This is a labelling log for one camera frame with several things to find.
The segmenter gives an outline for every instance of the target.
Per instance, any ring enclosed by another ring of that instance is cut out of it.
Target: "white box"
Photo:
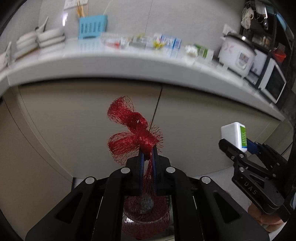
[[[229,125],[222,126],[221,135],[222,139],[229,141],[242,152],[247,151],[246,127],[243,124],[234,122]]]

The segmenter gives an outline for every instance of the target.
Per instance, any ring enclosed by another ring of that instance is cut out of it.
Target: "white bowl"
[[[33,43],[37,43],[37,37],[34,37],[34,38],[31,38],[31,39],[28,39],[28,40],[25,40],[21,43],[17,43],[17,50],[21,50]]]
[[[64,35],[64,28],[55,28],[38,34],[38,41],[44,42],[52,38]]]
[[[47,41],[43,41],[43,42],[40,42],[39,43],[39,46],[41,48],[45,48],[47,46],[50,46],[50,45],[53,45],[53,44],[56,44],[56,43],[60,43],[60,42],[63,42],[65,40],[65,36],[61,36],[61,37],[56,37],[56,38],[53,38],[53,39],[49,39]]]
[[[48,54],[48,53],[51,53],[53,51],[61,50],[61,49],[65,48],[65,46],[66,46],[66,44],[64,42],[57,43],[57,44],[48,46],[46,48],[40,49],[39,53],[42,54],[42,55]]]
[[[29,46],[27,46],[27,47],[25,47],[25,48],[17,51],[14,54],[13,58],[14,59],[18,59],[18,58],[24,56],[25,54],[31,52],[32,50],[36,49],[36,48],[38,48],[38,43],[33,43],[33,44],[31,44],[31,45],[29,45]]]
[[[17,40],[17,45],[19,45],[20,43],[27,41],[29,39],[33,39],[37,37],[37,33],[35,31],[29,32],[24,34],[23,36],[19,37]]]

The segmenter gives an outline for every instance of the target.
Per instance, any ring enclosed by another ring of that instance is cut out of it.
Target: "red container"
[[[280,49],[277,49],[276,51],[273,51],[274,57],[277,62],[283,63],[284,59],[287,57],[285,52],[281,51]]]

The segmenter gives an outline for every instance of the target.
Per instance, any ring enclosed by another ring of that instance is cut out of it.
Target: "wall outlet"
[[[224,36],[226,36],[228,33],[237,33],[235,30],[233,30],[229,25],[227,25],[227,24],[224,24],[224,28],[223,28],[223,31],[222,31],[222,34],[224,35]]]
[[[88,0],[80,0],[80,5],[85,5],[88,3]],[[77,0],[66,0],[64,4],[64,9],[72,8],[77,6]]]

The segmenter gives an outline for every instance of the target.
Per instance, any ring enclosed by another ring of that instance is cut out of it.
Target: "black gripper frame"
[[[168,168],[169,159],[156,148],[153,158],[156,194],[171,195],[176,241],[269,241],[268,233],[212,179]]]
[[[234,162],[232,181],[262,212],[277,212],[286,222],[294,211],[290,202],[295,193],[291,188],[288,193],[285,192],[287,161],[268,145],[257,142],[255,145],[258,149],[256,155],[266,168],[249,161],[244,152],[227,140],[219,142],[219,148]]]
[[[119,241],[124,196],[142,192],[143,153],[128,159],[125,167],[107,178],[86,178],[27,233],[25,241]]]

